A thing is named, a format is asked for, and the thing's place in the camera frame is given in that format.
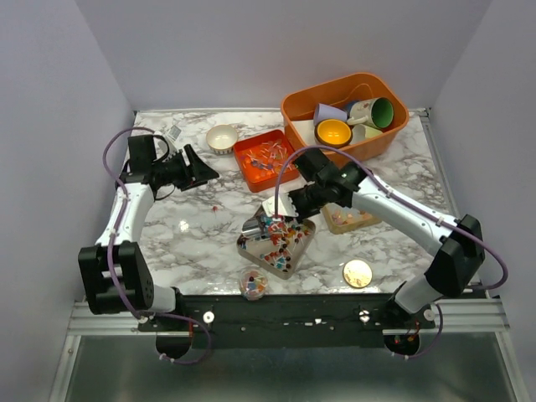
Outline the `gold tin with popsicle candies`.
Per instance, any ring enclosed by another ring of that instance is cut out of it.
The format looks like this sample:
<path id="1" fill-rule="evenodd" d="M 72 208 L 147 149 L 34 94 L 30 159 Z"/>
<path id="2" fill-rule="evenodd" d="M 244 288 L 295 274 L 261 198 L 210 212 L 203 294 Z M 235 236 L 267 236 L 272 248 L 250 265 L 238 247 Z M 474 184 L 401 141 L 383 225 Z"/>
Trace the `gold tin with popsicle candies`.
<path id="1" fill-rule="evenodd" d="M 328 230 L 340 235 L 381 223 L 372 214 L 357 209 L 341 207 L 338 204 L 327 204 L 322 207 L 322 216 L 326 220 Z"/>

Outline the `brown tray with lollipops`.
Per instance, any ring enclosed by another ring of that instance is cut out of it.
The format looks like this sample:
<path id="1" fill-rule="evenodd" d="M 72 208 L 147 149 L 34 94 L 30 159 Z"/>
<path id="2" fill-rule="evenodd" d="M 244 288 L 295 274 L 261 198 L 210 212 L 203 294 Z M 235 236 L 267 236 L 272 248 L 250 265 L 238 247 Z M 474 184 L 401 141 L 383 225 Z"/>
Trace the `brown tray with lollipops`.
<path id="1" fill-rule="evenodd" d="M 254 213 L 264 213 L 259 207 Z M 248 239 L 242 234 L 236 241 L 238 253 L 248 261 L 282 280 L 290 279 L 311 244 L 316 225 L 310 219 L 271 219 L 267 239 Z"/>

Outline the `orange square candy tray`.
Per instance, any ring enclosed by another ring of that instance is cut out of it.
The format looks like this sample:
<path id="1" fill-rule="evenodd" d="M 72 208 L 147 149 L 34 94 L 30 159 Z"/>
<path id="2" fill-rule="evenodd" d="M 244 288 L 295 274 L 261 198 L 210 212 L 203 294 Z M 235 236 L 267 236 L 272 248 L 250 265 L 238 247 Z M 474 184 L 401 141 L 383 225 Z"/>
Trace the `orange square candy tray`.
<path id="1" fill-rule="evenodd" d="M 233 152 L 248 189 L 258 193 L 275 186 L 294 149 L 283 131 L 274 130 L 238 141 Z"/>

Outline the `gold round jar lid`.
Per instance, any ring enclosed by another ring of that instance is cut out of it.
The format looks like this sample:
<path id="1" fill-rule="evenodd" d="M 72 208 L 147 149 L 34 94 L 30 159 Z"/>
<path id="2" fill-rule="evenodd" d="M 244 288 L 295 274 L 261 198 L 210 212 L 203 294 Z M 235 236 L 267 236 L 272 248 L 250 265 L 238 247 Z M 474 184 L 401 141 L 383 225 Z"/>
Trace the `gold round jar lid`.
<path id="1" fill-rule="evenodd" d="M 343 267 L 343 279 L 353 288 L 364 288 L 373 279 L 373 272 L 368 262 L 364 260 L 351 260 Z"/>

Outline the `clear glass jar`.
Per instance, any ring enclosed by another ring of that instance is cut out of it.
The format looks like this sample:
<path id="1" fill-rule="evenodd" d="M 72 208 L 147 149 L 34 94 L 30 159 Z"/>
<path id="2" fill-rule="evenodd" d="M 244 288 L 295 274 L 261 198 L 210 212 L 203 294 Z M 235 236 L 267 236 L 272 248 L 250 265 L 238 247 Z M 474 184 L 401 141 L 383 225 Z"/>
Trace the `clear glass jar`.
<path id="1" fill-rule="evenodd" d="M 260 271 L 246 270 L 241 274 L 239 289 L 246 300 L 251 302 L 260 300 L 267 292 L 268 279 Z"/>

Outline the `metal scoop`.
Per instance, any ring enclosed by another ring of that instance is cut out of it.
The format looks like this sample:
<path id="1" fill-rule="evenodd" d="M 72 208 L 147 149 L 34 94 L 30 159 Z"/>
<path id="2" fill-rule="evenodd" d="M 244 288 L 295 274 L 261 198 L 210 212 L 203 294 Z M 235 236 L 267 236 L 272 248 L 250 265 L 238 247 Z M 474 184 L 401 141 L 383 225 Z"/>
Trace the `metal scoop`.
<path id="1" fill-rule="evenodd" d="M 267 239 L 270 236 L 270 222 L 270 217 L 265 213 L 255 214 L 243 223 L 241 234 L 248 239 Z"/>

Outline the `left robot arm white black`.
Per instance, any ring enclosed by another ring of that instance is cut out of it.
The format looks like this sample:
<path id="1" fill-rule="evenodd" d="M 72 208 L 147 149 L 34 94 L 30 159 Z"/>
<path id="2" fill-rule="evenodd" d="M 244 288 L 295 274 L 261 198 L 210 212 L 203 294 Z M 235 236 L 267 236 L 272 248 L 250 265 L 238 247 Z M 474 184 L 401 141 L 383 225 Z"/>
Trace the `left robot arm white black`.
<path id="1" fill-rule="evenodd" d="M 155 142 L 163 137 L 148 128 L 129 137 L 125 167 L 112 178 L 116 196 L 106 228 L 94 245 L 84 247 L 78 263 L 86 299 L 95 315 L 156 312 L 168 331 L 185 323 L 179 292 L 155 285 L 139 240 L 146 217 L 158 200 L 160 188 L 180 191 L 200 187 L 219 174 L 205 163 L 191 145 L 157 155 Z"/>

